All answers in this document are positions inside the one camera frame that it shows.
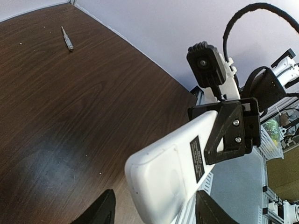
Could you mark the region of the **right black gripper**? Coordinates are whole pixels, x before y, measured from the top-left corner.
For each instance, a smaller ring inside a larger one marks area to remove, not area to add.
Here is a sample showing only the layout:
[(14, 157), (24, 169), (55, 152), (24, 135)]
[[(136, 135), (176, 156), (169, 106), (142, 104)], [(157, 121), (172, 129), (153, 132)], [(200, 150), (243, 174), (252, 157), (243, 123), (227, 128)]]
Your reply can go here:
[(244, 156), (261, 145), (258, 101), (245, 98), (222, 103), (198, 105), (188, 109), (189, 120), (207, 111), (217, 111), (204, 148), (207, 165)]

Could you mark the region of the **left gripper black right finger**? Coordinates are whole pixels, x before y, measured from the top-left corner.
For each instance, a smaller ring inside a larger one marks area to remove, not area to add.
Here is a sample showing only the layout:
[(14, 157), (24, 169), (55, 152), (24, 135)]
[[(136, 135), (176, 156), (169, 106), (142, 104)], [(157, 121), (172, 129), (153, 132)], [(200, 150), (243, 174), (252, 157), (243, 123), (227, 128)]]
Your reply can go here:
[(196, 224), (237, 224), (204, 190), (196, 192)]

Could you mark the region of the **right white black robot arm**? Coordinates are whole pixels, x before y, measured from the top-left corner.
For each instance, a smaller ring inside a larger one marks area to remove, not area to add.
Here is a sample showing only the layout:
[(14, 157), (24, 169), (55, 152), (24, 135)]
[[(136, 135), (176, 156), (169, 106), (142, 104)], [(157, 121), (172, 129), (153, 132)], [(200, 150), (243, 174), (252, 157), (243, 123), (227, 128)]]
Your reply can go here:
[(232, 60), (225, 61), (217, 48), (206, 42), (188, 49), (187, 61), (208, 103), (188, 110), (190, 119), (216, 111), (212, 131), (204, 148), (206, 164), (249, 154), (261, 145), (260, 113), (288, 97), (285, 85), (299, 77), (294, 53), (286, 51), (271, 67), (262, 66), (237, 88)]

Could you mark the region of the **small silver screwdriver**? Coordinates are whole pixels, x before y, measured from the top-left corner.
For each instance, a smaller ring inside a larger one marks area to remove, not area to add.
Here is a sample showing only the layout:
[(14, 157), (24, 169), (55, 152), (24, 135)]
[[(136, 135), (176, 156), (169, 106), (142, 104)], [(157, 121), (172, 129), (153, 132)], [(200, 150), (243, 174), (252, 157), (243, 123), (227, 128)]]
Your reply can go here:
[(67, 35), (67, 33), (66, 33), (63, 26), (61, 27), (61, 30), (62, 30), (62, 33), (63, 33), (63, 37), (64, 37), (64, 41), (66, 43), (66, 46), (67, 46), (68, 50), (70, 52), (72, 52), (74, 50), (74, 46), (73, 46), (73, 44), (72, 44), (72, 42), (71, 42), (69, 36)]

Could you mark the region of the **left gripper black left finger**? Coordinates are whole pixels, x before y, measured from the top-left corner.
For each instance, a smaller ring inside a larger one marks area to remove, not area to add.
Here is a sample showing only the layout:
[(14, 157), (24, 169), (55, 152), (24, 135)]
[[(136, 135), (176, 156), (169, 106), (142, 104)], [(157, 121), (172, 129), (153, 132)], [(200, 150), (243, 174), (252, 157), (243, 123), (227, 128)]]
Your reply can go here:
[(115, 208), (115, 193), (107, 189), (71, 224), (114, 224)]

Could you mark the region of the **white remote control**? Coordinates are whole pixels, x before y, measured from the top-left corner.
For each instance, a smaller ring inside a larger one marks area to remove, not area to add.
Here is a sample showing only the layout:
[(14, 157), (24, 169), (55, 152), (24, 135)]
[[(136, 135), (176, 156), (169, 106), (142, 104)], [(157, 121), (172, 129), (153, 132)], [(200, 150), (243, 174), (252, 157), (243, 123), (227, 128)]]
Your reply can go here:
[(145, 224), (170, 224), (213, 169), (204, 149), (217, 111), (208, 111), (131, 155), (125, 177)]

